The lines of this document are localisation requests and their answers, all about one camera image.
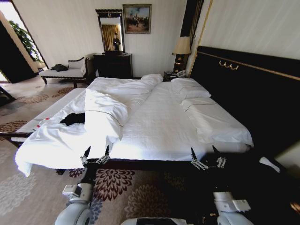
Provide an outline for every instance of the bedside table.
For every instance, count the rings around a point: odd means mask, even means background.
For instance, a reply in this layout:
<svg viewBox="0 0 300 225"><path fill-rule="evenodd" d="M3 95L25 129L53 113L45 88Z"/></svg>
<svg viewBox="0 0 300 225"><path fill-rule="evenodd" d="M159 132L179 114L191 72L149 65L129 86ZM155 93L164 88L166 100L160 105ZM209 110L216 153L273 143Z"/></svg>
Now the bedside table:
<svg viewBox="0 0 300 225"><path fill-rule="evenodd" d="M167 72L167 71L164 72L164 80L163 80L164 82L171 81L175 78L178 78L178 76L173 76L173 72Z"/></svg>

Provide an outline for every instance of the dark wooden dresser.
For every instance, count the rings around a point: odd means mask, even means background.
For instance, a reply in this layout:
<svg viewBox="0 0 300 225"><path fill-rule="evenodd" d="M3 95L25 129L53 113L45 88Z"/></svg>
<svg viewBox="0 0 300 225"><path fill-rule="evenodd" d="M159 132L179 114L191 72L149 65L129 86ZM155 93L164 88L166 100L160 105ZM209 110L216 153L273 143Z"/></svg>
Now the dark wooden dresser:
<svg viewBox="0 0 300 225"><path fill-rule="evenodd" d="M99 76L130 79L132 74L132 54L103 53L94 55L94 66Z"/></svg>

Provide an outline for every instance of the framed painting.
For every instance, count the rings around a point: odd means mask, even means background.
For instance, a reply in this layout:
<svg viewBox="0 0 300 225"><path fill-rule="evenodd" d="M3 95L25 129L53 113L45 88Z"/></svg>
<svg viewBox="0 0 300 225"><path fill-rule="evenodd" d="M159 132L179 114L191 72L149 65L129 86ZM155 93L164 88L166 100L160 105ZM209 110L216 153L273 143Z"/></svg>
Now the framed painting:
<svg viewBox="0 0 300 225"><path fill-rule="evenodd" d="M123 4L125 33L150 34L151 8L151 4Z"/></svg>

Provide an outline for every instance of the dark headboard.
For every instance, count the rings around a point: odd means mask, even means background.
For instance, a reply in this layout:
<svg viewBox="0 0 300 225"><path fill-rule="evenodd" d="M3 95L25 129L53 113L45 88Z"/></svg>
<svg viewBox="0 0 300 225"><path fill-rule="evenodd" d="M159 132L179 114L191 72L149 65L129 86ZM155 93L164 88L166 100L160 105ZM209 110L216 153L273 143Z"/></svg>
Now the dark headboard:
<svg viewBox="0 0 300 225"><path fill-rule="evenodd" d="M300 60L199 46L191 78L249 129L255 151L300 140Z"/></svg>

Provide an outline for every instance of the mirror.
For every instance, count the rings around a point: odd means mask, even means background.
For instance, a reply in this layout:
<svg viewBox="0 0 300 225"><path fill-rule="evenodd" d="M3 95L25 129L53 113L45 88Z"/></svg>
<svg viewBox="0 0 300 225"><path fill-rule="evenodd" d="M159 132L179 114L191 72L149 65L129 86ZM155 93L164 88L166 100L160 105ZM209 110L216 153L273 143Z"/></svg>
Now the mirror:
<svg viewBox="0 0 300 225"><path fill-rule="evenodd" d="M105 52L125 52L122 9L96 9Z"/></svg>

